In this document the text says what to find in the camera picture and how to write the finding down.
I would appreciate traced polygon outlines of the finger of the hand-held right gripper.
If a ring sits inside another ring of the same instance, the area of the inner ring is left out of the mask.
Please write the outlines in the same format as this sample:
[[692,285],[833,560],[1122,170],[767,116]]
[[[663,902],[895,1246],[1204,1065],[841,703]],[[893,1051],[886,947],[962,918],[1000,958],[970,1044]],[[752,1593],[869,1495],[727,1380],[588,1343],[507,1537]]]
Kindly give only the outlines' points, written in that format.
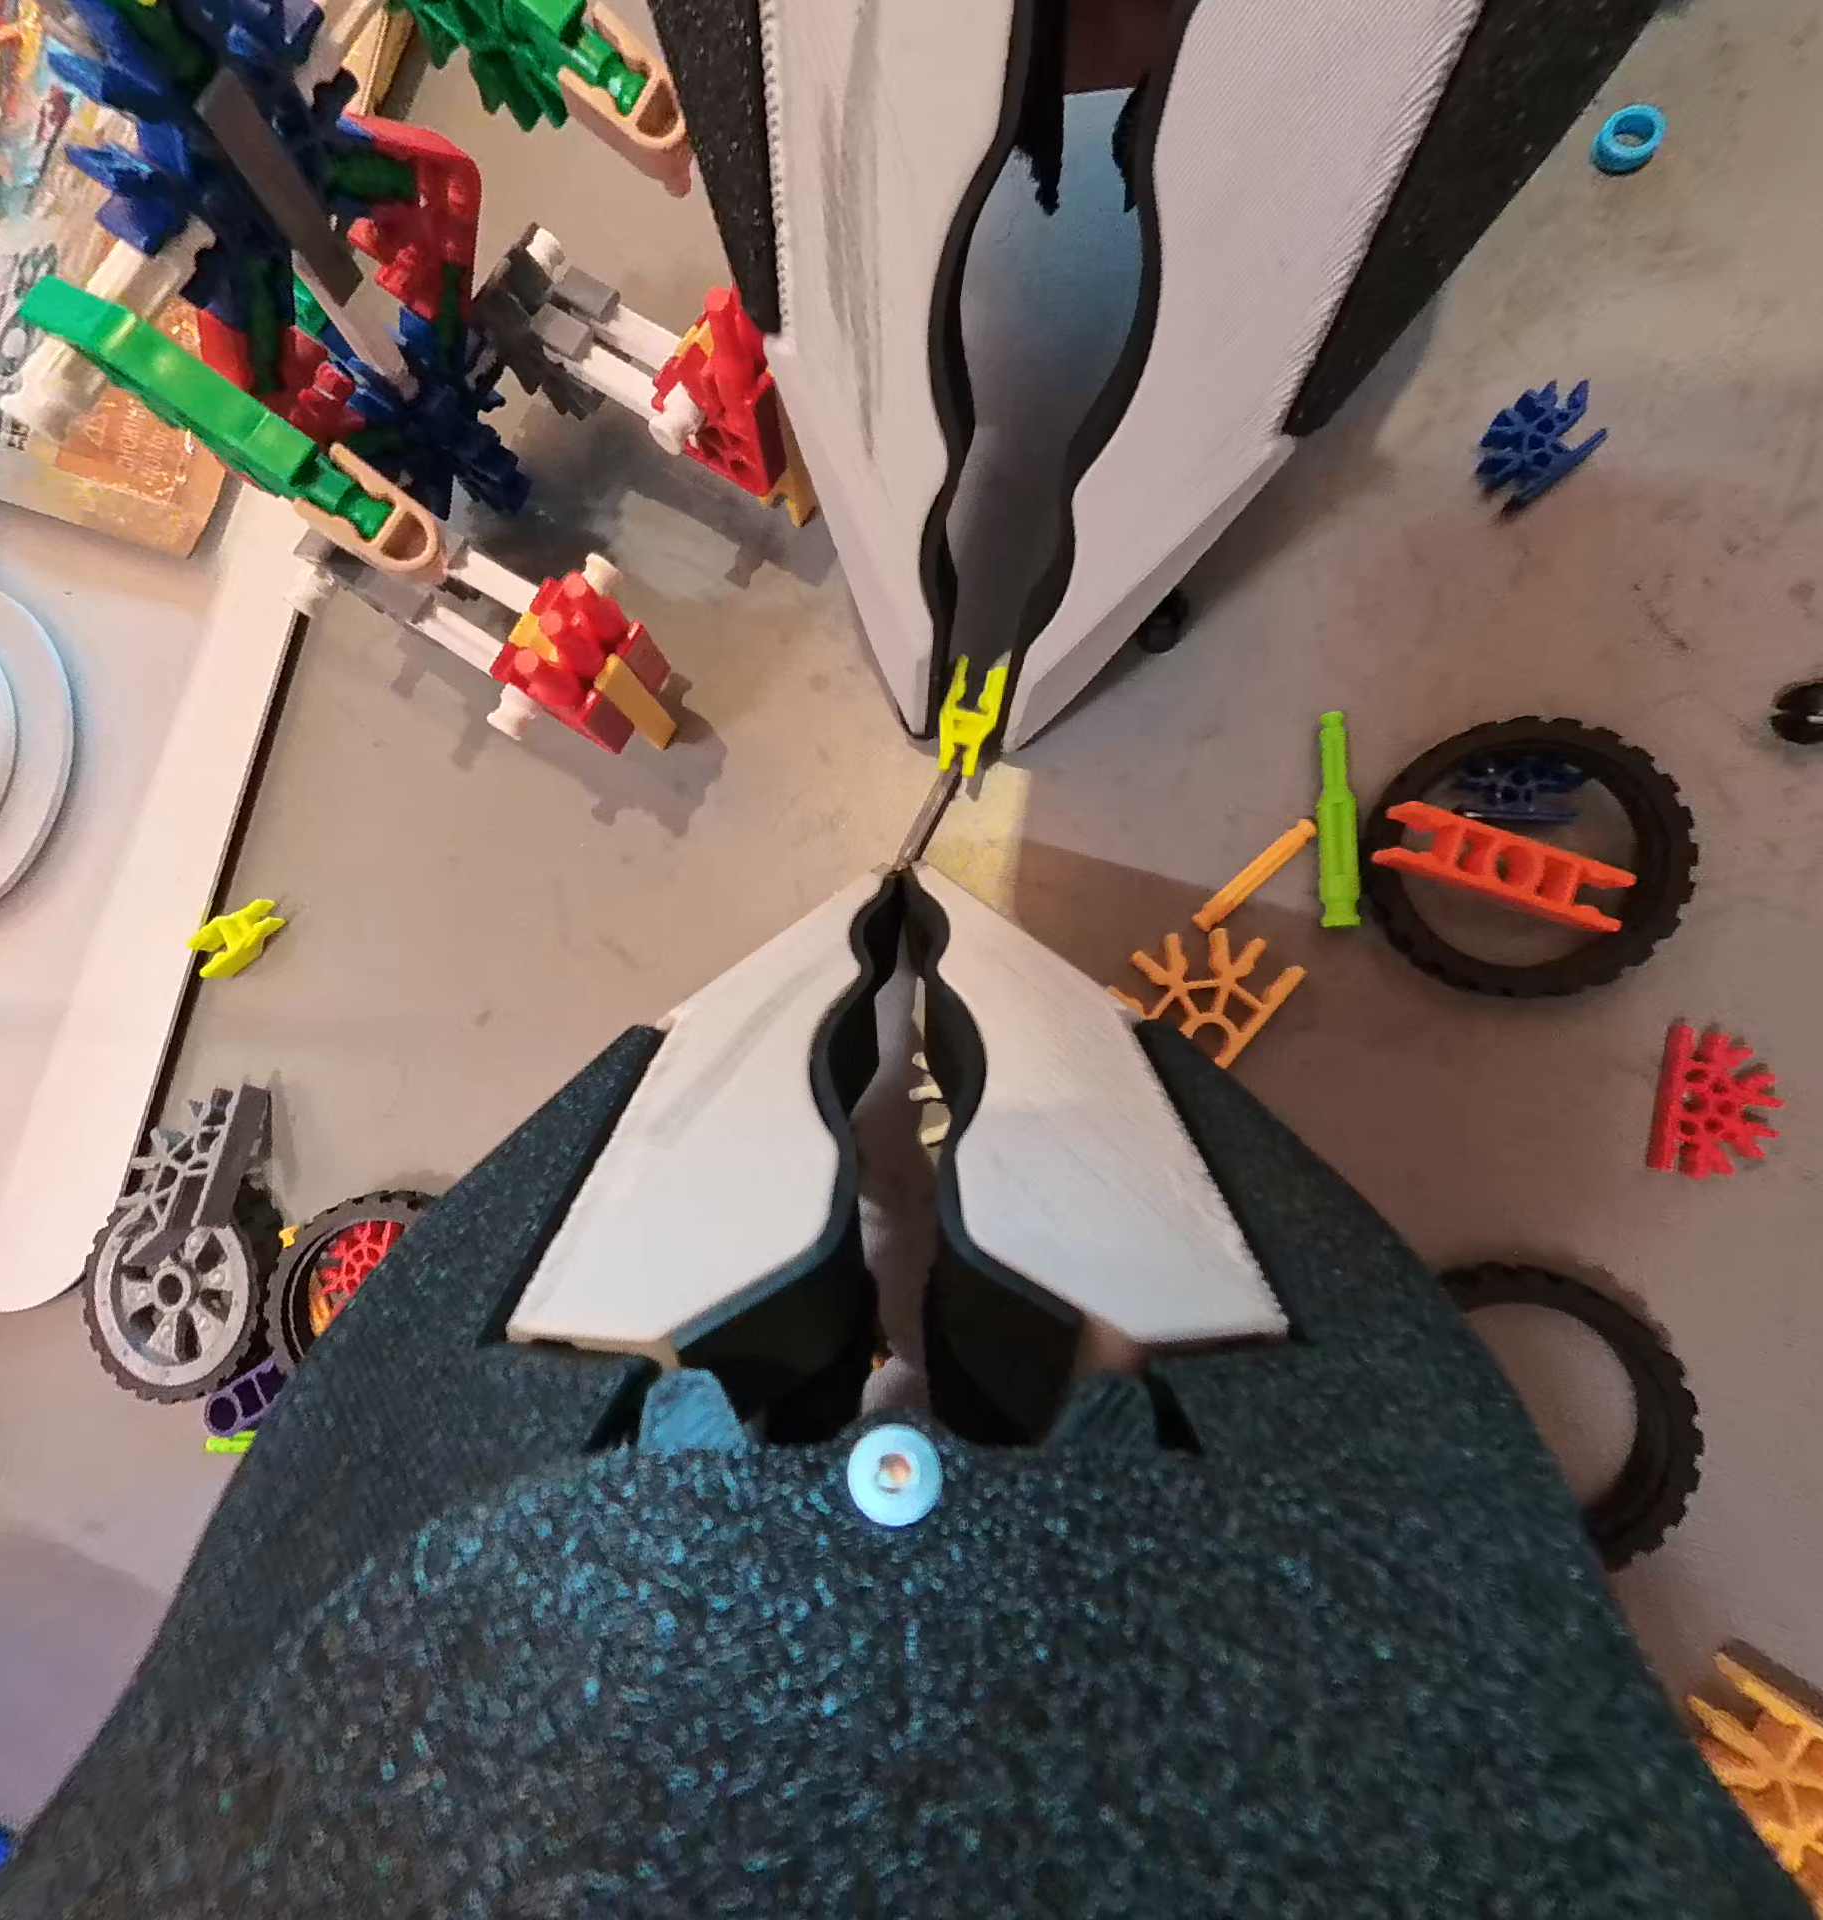
[[1285,416],[1475,14],[1249,3],[1187,15],[1139,190],[1156,239],[1145,349],[1068,496],[1068,580],[1013,660],[1007,748],[1074,703],[1289,456]]
[[947,512],[972,438],[962,292],[1016,141],[1031,6],[772,3],[770,360],[904,728],[937,726]]

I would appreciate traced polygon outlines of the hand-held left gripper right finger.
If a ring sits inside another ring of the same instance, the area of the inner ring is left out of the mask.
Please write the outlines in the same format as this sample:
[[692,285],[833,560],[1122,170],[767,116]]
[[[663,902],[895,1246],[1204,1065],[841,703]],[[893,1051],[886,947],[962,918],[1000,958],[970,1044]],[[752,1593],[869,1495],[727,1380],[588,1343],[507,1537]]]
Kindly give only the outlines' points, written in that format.
[[904,874],[904,911],[952,1117],[949,1352],[970,1374],[1067,1374],[1091,1323],[1142,1350],[1284,1338],[1137,1020],[941,873]]

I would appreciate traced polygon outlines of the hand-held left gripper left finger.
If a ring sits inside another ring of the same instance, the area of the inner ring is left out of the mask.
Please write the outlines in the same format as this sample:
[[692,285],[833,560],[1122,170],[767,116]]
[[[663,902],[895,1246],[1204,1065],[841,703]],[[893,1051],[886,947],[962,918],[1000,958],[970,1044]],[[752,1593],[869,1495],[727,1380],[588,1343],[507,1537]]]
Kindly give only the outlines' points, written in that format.
[[817,1374],[872,1330],[853,1114],[901,923],[861,877],[662,1020],[510,1339]]

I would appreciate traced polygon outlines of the yellow green clip connector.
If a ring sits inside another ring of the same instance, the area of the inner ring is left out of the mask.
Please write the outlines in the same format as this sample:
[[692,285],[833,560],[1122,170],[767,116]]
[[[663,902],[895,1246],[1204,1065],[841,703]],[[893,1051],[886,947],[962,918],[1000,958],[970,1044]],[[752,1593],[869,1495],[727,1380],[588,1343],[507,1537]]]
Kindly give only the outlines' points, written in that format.
[[202,981],[238,977],[284,926],[286,919],[275,901],[263,899],[207,918],[187,938],[189,951],[200,955],[196,977]]
[[979,756],[1000,726],[1003,699],[1011,671],[1011,653],[1004,652],[972,680],[969,655],[953,660],[952,680],[938,722],[938,768],[955,781],[972,781]]

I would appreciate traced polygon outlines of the orange lattice connector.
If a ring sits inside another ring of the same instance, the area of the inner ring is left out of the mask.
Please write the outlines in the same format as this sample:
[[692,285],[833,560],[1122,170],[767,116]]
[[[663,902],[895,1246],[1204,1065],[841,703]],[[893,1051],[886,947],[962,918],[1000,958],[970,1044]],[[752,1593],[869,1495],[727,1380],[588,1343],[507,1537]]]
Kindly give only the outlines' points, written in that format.
[[1263,938],[1231,947],[1226,928],[1212,928],[1198,958],[1171,931],[1158,951],[1132,955],[1143,990],[1110,989],[1110,997],[1142,1020],[1174,1025],[1214,1067],[1230,1069],[1307,977],[1303,966],[1285,966],[1265,985],[1250,985],[1263,954]]

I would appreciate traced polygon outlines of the blue lattice connector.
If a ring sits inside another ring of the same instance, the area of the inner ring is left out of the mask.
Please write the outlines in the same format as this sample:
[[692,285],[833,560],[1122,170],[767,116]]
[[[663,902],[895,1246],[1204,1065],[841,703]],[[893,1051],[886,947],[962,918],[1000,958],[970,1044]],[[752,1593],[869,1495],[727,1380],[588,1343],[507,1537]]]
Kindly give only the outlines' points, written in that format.
[[1501,498],[1501,514],[1518,514],[1584,466],[1606,440],[1596,429],[1572,435],[1590,412],[1591,383],[1579,380],[1569,392],[1556,382],[1526,390],[1499,410],[1475,443],[1474,478],[1487,498]]

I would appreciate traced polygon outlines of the red fan connector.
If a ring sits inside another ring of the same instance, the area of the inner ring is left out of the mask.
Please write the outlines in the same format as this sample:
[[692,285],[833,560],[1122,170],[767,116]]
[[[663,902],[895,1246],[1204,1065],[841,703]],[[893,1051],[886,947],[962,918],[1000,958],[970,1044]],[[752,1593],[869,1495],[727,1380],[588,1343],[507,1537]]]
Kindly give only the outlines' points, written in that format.
[[307,1312],[312,1336],[321,1336],[342,1313],[402,1232],[404,1221],[362,1217],[323,1243],[307,1284]]

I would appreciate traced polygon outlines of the short orange rod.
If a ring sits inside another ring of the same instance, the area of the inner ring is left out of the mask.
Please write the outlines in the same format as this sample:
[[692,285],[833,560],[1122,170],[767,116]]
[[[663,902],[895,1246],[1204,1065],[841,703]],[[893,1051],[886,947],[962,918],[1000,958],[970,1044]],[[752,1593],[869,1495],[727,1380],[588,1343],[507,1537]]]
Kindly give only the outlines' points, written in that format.
[[1316,841],[1316,820],[1298,818],[1259,849],[1228,883],[1192,914],[1192,926],[1199,933],[1218,928],[1238,907],[1250,901],[1298,854]]

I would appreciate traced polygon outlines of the multicolour construction toy model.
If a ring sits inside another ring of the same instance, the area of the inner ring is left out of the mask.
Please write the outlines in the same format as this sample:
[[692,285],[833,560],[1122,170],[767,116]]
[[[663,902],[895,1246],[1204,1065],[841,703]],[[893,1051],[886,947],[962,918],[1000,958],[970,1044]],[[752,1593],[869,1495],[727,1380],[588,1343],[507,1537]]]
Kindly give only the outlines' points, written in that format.
[[531,585],[450,534],[529,478],[488,416],[510,375],[565,418],[613,401],[802,525],[814,493],[765,337],[732,285],[682,335],[529,228],[477,269],[481,174],[447,138],[353,113],[344,53],[384,5],[74,5],[95,56],[65,83],[131,141],[73,148],[114,244],[87,285],[38,277],[11,420],[62,440],[108,385],[286,501],[315,587],[352,589],[488,671],[488,725],[540,715],[607,753],[663,751],[669,665],[600,556]]

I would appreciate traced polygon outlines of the grey spoked toy wheel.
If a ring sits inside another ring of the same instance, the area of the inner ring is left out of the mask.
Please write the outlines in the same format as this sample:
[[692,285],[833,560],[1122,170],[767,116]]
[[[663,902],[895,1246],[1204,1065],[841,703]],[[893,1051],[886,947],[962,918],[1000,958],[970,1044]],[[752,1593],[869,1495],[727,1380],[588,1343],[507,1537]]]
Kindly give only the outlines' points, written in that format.
[[117,1205],[82,1271],[83,1325],[114,1382],[151,1404],[203,1400],[270,1354],[265,1284],[280,1216],[247,1181],[232,1221],[193,1230],[157,1267],[135,1260],[138,1207]]

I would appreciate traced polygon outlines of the small blue connector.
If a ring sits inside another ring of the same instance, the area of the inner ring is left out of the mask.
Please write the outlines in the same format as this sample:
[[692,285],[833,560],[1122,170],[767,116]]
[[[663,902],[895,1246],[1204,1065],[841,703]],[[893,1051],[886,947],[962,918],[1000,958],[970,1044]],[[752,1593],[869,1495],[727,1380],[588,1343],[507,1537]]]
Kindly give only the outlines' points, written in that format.
[[1450,781],[1455,811],[1505,831],[1572,825],[1574,795],[1590,783],[1584,768],[1552,755],[1489,755],[1460,764]]

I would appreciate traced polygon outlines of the empty black toy tyre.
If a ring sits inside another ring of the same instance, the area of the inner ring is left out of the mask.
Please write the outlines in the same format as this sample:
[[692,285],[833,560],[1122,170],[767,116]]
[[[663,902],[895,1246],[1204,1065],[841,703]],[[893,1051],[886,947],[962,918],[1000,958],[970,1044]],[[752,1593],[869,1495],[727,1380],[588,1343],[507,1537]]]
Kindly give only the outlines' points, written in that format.
[[1614,1574],[1657,1551],[1698,1491],[1706,1446],[1698,1401],[1665,1336],[1593,1284],[1534,1265],[1481,1260],[1438,1281],[1465,1313],[1544,1309],[1604,1342],[1633,1388],[1634,1432],[1617,1477],[1585,1507],[1590,1535]]

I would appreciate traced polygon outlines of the printed cardboard box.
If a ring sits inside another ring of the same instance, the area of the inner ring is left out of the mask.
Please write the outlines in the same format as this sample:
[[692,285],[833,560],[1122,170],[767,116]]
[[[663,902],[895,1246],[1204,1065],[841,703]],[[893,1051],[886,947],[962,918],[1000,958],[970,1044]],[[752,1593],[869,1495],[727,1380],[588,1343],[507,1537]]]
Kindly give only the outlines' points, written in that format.
[[114,209],[102,225],[108,187],[69,159],[69,148],[82,145],[164,165],[149,153],[141,121],[100,104],[62,65],[119,66],[125,53],[110,32],[129,25],[131,14],[161,14],[200,51],[200,60],[179,60],[189,83],[164,106],[169,129],[187,118],[189,138],[203,138],[196,104],[207,70],[238,69],[328,212],[342,248],[336,278],[356,292],[377,272],[348,239],[371,197],[353,194],[331,155],[350,145],[350,116],[371,106],[368,77],[352,51],[371,34],[382,5],[0,5],[0,500],[184,557],[223,487],[220,464],[191,435],[110,389],[92,389],[90,408],[70,416],[59,438],[33,435],[7,413],[36,351],[34,328],[14,310],[48,272],[129,302],[175,343],[196,345],[179,290],[196,271],[203,239],[179,242],[174,209],[164,209],[164,260],[154,269],[135,246],[135,217]]

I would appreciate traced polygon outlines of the white disc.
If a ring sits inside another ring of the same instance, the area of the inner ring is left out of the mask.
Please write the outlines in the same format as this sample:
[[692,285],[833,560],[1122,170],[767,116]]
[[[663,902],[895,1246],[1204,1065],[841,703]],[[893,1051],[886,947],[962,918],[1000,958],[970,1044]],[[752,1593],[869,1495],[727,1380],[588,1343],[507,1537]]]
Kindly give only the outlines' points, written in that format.
[[74,692],[43,626],[0,592],[0,901],[54,831],[74,760]]

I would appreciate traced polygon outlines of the yellow fan connector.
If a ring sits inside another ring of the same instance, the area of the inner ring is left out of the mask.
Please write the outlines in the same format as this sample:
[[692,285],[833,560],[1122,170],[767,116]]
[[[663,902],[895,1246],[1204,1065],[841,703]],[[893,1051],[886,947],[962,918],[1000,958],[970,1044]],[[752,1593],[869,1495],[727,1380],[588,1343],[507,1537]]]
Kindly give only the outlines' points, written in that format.
[[1717,1696],[1689,1698],[1697,1747],[1823,1915],[1823,1694],[1741,1642],[1713,1670]]

